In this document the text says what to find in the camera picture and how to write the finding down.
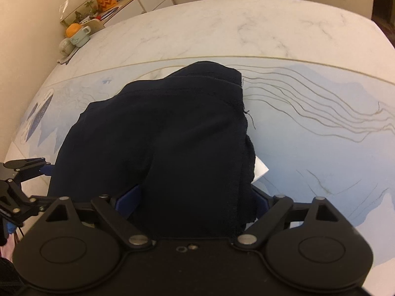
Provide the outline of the blue gloved left hand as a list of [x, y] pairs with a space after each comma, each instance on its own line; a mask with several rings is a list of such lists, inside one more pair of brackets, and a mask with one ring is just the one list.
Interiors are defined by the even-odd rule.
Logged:
[[12, 222], [5, 220], [5, 228], [7, 229], [7, 233], [9, 235], [12, 235], [13, 233], [15, 233], [17, 226], [15, 224], [13, 224]]

